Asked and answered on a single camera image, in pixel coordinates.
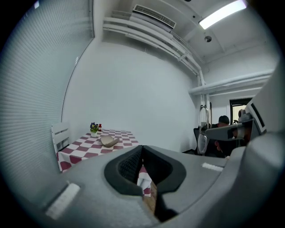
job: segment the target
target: white chair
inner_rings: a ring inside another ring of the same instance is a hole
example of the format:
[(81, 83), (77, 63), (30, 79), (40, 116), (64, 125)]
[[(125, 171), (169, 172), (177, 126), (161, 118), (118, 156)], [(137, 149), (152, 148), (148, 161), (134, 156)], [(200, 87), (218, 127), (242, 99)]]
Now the white chair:
[(69, 134), (69, 123), (55, 123), (52, 125), (52, 137), (55, 153), (69, 145)]

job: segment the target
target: ceiling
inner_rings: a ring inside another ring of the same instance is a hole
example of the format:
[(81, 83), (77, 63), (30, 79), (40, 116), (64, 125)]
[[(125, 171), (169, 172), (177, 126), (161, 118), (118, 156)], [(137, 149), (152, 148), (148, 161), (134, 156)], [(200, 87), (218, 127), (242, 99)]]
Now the ceiling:
[[(121, 0), (119, 10), (131, 11), (136, 4), (149, 7), (171, 18), (173, 30), (195, 50), (201, 63), (208, 63), (235, 51), (268, 41), (262, 20), (248, 7), (204, 30), (199, 21), (233, 0)], [(212, 41), (206, 43), (205, 36)]]

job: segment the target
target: window blind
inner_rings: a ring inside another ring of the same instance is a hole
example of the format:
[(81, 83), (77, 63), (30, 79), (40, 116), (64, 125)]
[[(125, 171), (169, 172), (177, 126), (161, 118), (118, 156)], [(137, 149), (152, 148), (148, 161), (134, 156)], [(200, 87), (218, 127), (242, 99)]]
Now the window blind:
[(0, 59), (0, 167), (12, 191), (32, 200), (59, 175), (51, 125), (93, 39), (90, 0), (43, 0), (14, 28)]

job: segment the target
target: floor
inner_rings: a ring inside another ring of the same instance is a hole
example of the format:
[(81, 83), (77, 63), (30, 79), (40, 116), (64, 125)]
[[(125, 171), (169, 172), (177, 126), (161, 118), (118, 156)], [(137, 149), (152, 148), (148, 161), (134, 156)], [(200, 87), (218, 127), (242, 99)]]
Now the floor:
[(151, 182), (151, 197), (145, 196), (143, 198), (143, 201), (146, 203), (146, 205), (153, 214), (155, 213), (156, 196), (157, 196), (156, 185), (153, 182)]

